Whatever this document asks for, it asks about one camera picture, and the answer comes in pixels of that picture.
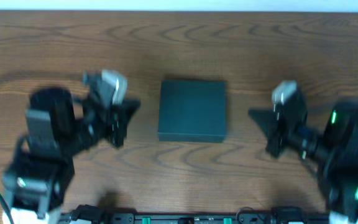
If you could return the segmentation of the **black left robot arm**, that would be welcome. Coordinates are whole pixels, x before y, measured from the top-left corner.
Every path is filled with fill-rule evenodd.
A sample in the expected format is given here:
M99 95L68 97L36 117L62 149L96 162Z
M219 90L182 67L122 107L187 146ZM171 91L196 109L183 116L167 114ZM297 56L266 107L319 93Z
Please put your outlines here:
M118 149L139 100L125 98L127 78L114 70L83 75L85 98L60 86L35 90L25 111L28 133L18 139L2 175L3 223L58 223L75 174L73 158L107 141Z

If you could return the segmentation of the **dark green gift box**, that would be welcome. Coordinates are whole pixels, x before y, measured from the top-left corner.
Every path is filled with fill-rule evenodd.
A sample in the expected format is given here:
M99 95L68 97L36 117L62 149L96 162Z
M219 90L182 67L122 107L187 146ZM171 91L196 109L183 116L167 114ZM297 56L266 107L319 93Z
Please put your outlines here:
M161 83L160 141L220 143L226 133L224 82L164 80Z

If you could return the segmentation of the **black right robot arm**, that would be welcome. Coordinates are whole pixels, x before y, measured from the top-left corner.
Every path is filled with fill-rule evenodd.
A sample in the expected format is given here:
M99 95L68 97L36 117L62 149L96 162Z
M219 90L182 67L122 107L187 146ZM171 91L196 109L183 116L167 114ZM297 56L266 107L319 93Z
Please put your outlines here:
M327 209L358 223L358 102L338 101L323 132L307 126L308 109L299 90L271 110L251 108L248 114L264 132L272 157L291 148L317 163L314 175Z

